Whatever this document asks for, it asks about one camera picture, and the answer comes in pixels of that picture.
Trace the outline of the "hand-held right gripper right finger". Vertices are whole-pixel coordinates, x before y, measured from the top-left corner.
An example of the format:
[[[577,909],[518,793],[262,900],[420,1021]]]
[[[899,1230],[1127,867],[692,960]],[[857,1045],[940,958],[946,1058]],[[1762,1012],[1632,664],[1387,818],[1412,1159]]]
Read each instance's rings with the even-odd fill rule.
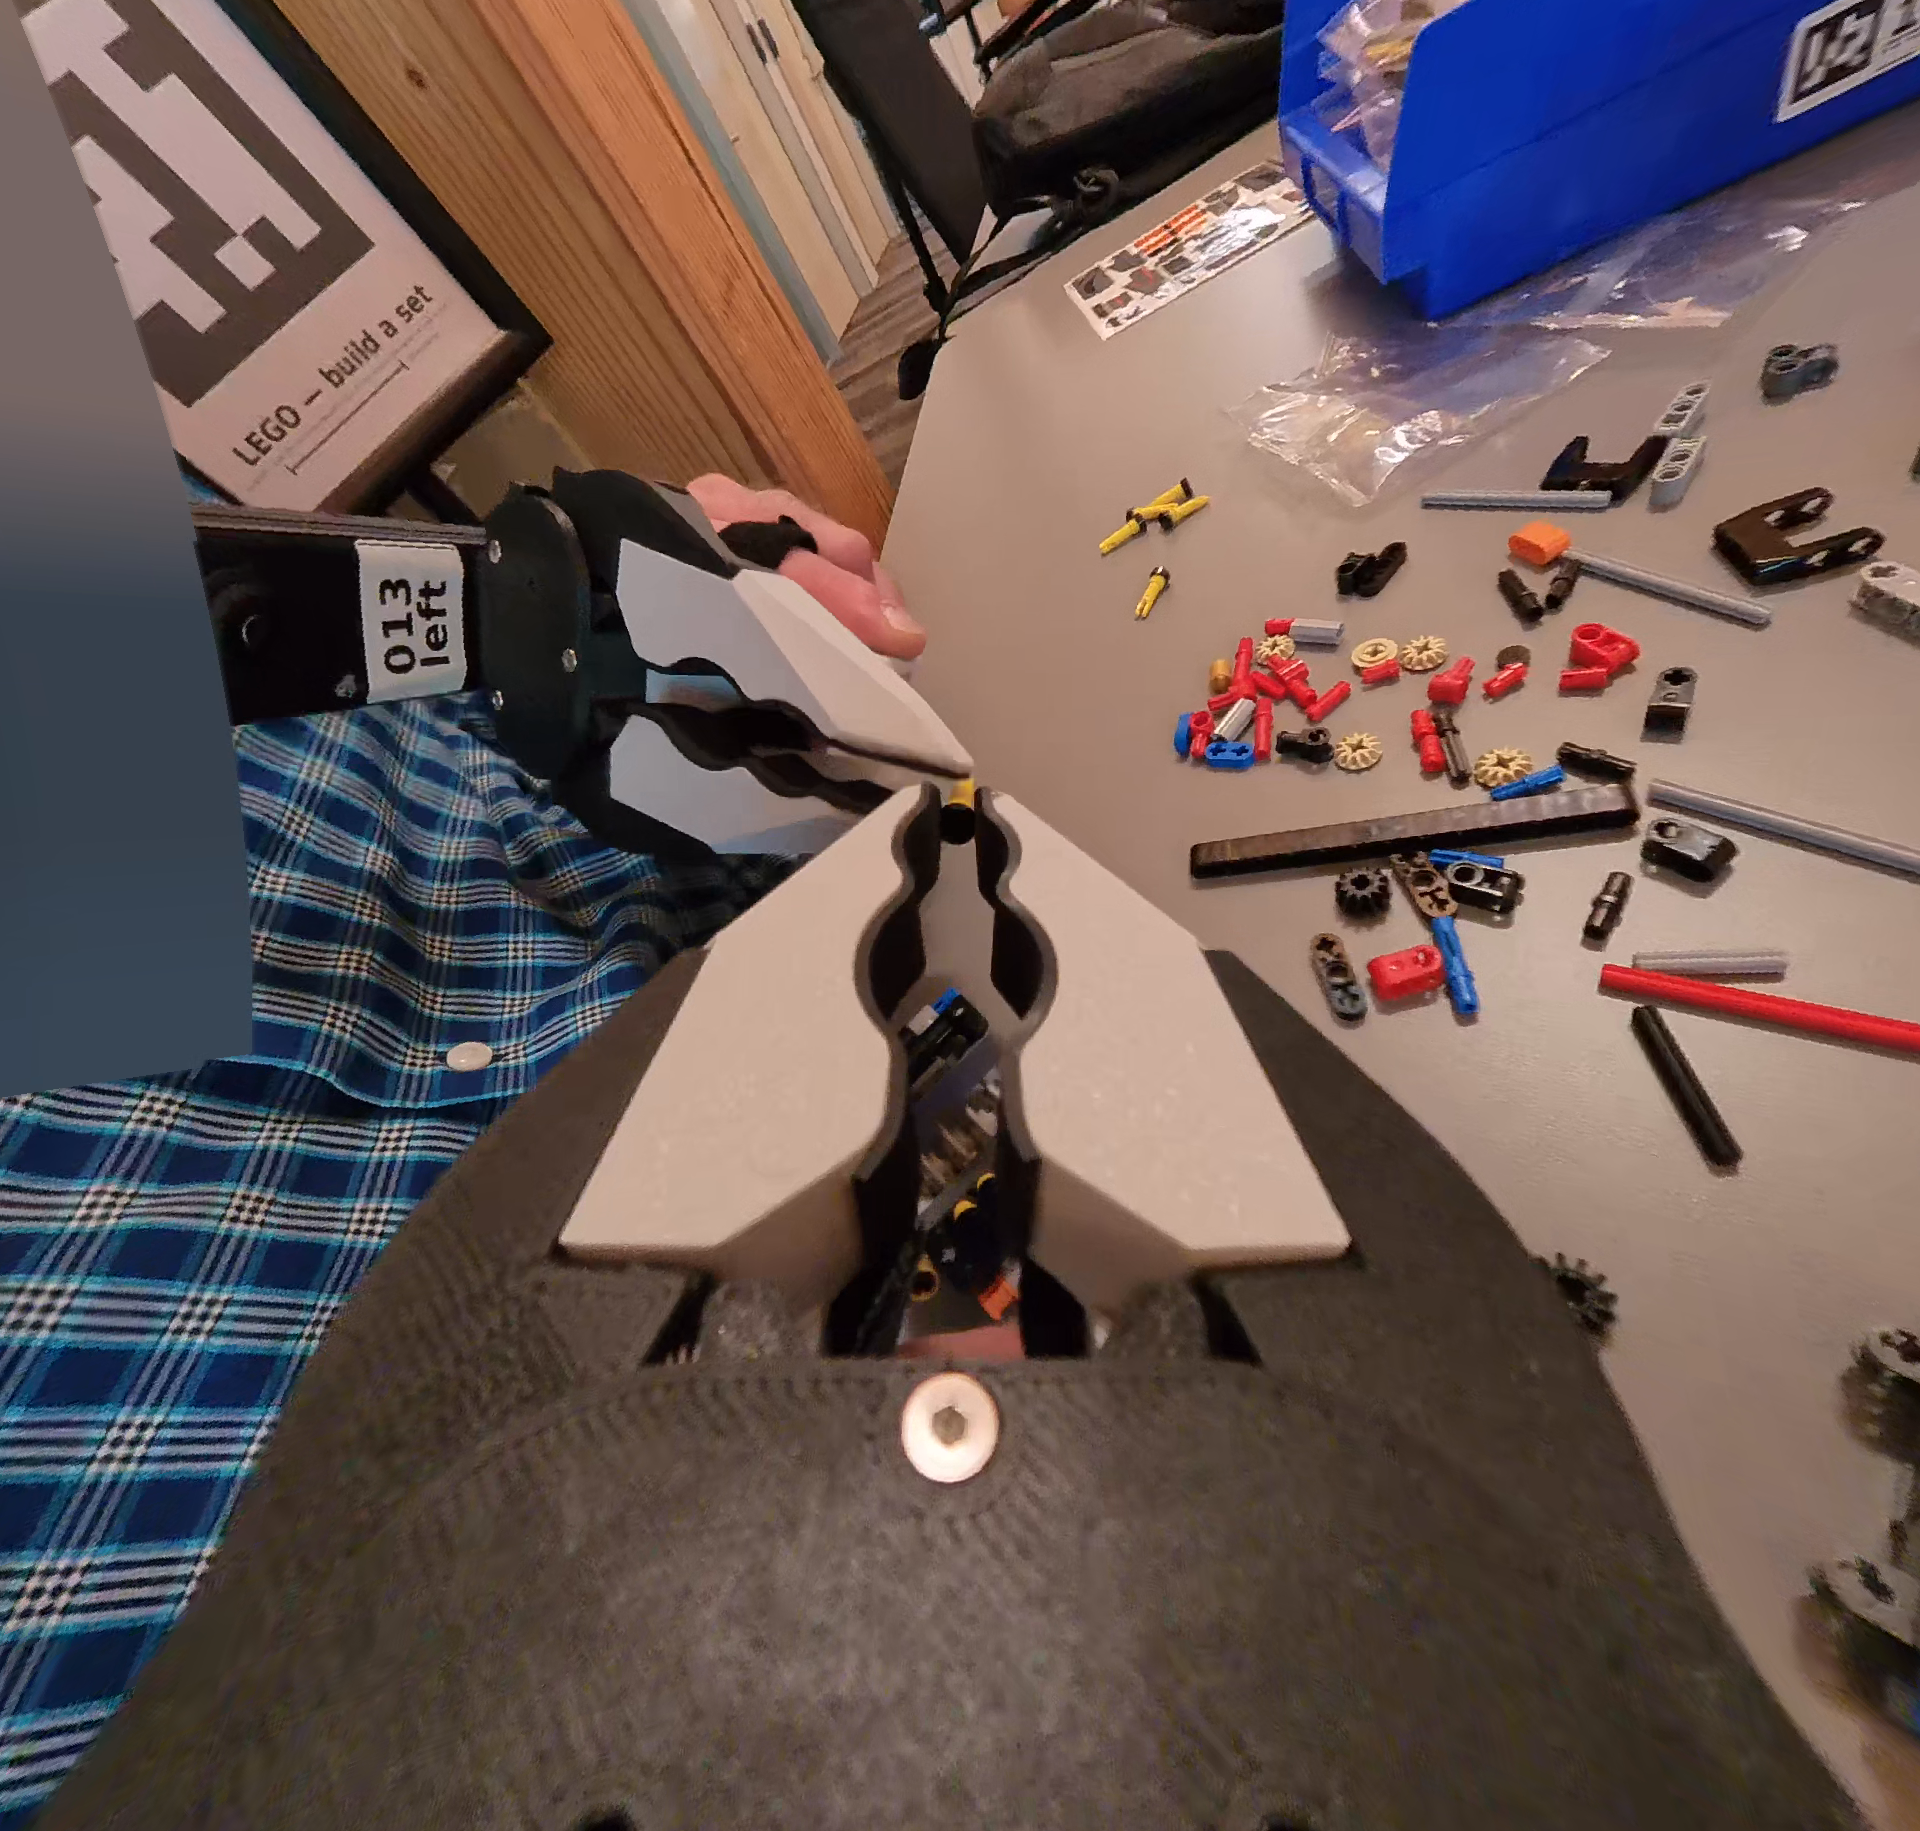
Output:
[[[1020,1261],[993,1352],[1080,1355],[1144,1290],[1340,1261],[1350,1227],[1207,947],[1006,791],[975,811]]]

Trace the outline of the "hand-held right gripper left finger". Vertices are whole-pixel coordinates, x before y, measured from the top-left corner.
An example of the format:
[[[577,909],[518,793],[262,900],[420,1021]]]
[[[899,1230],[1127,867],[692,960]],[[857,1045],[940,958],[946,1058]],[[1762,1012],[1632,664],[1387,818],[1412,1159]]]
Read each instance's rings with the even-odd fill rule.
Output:
[[[942,798],[902,789],[713,936],[559,1230],[586,1268],[768,1286],[886,1357],[919,1257],[893,1020],[926,974]]]

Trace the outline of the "small lego engine assembly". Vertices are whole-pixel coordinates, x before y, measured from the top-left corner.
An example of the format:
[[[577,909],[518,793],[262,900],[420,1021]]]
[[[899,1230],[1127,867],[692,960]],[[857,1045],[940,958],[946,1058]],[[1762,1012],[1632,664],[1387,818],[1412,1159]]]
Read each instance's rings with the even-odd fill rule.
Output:
[[[917,1230],[897,1346],[1011,1325],[1022,1272],[1006,1245],[1002,1080],[988,1014],[948,987],[902,1031],[919,1163]]]

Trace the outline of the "person's left forearm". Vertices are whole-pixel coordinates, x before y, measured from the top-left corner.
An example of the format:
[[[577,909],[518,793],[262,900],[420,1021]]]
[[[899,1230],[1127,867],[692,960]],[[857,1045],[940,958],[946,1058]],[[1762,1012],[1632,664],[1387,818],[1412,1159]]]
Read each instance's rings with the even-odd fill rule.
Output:
[[[645,980],[795,869],[601,842],[496,747],[469,697],[271,718],[233,738],[253,947],[276,971]]]

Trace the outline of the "long black lego beam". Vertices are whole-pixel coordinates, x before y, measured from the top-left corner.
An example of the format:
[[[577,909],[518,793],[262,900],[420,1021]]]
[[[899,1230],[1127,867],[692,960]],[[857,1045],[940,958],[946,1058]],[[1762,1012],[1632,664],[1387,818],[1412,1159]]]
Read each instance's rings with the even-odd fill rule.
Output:
[[[1523,798],[1403,816],[1254,833],[1196,842],[1189,875],[1196,884],[1262,876],[1361,864],[1419,847],[1512,845],[1530,840],[1630,831],[1643,816],[1626,786],[1554,787]]]

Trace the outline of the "lego sticker sheet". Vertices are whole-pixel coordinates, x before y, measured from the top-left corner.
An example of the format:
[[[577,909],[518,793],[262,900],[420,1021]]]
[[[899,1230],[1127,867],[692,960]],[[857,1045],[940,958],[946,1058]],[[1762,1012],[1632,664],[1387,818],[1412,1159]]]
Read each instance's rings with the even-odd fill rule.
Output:
[[[1278,163],[1256,163],[1066,281],[1102,341],[1178,303],[1307,223],[1305,192]]]

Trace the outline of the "red lego axle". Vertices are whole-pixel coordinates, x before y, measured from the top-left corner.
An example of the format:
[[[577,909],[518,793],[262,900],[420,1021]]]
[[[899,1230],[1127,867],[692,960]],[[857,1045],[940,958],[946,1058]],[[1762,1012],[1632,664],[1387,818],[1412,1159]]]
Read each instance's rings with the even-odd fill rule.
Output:
[[[1741,1023],[1781,1027],[1853,1047],[1918,1054],[1918,1023],[1895,1014],[1864,1012],[1735,983],[1614,963],[1601,967],[1597,983],[1603,994],[1650,1005],[1673,1005],[1706,1014],[1724,1014],[1724,1020]]]

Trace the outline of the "large lego chassis assembly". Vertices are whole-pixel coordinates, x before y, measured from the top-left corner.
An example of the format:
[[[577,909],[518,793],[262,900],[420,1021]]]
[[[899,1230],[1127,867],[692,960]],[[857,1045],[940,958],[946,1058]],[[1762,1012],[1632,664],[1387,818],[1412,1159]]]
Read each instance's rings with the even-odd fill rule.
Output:
[[[1866,1550],[1811,1566],[1810,1591],[1857,1693],[1918,1736],[1918,1335],[1875,1326],[1840,1386],[1853,1424],[1895,1462],[1886,1531]]]

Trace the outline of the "framed black white poster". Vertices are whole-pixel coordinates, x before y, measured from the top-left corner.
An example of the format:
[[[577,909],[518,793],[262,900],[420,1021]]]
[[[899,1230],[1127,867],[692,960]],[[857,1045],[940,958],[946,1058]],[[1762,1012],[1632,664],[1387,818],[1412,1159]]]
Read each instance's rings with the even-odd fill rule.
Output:
[[[550,348],[273,0],[11,0],[184,461],[376,512]]]

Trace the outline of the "blue plaid shirt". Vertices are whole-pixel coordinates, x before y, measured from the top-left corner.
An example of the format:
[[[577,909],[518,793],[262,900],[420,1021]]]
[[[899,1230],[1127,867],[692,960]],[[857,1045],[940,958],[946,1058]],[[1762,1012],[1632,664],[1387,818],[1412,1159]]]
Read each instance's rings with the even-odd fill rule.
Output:
[[[650,976],[287,973],[253,951],[253,1047],[4,1101],[4,1827],[178,1620],[400,1223]]]

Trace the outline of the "wooden column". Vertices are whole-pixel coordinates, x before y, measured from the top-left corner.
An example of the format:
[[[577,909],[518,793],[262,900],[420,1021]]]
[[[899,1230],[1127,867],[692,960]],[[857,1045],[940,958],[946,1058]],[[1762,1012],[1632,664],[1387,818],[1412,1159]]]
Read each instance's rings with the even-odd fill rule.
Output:
[[[552,337],[597,468],[777,484],[873,544],[893,486],[619,0],[273,0]]]

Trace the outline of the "black folding chair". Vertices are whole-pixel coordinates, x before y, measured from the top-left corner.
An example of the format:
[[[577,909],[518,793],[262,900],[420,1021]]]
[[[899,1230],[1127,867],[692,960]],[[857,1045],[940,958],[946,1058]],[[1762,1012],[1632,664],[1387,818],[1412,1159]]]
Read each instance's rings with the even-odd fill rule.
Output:
[[[939,317],[935,336],[909,345],[899,365],[899,394],[915,401],[949,325],[986,288],[973,277],[975,248],[1000,223],[989,209],[973,114],[908,0],[788,2],[879,165]]]

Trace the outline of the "black backpack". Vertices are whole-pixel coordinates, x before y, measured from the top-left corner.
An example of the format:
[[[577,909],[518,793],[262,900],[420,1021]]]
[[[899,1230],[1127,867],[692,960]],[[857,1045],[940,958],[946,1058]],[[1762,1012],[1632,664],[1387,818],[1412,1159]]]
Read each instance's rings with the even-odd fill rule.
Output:
[[[973,149],[997,214],[1069,199],[1111,172],[1125,201],[1272,118],[1283,0],[1129,0],[1015,49],[973,109]]]

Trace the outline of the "blue plastic bin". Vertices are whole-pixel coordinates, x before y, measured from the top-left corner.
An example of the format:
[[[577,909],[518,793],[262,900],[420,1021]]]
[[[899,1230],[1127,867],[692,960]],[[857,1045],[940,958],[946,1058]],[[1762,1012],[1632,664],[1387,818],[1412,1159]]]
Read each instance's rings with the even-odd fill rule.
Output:
[[[1917,0],[1467,0],[1412,43],[1387,165],[1287,0],[1280,134],[1332,239],[1425,317],[1917,101]]]

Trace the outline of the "large black lego bracket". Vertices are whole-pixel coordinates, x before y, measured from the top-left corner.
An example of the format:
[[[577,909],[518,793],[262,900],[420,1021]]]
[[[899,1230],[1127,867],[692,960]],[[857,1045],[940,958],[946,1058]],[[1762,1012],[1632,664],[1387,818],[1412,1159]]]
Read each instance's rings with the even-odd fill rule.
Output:
[[[1822,484],[1770,499],[1713,526],[1713,548],[1755,591],[1869,564],[1886,535],[1869,524],[1830,528],[1835,493]]]

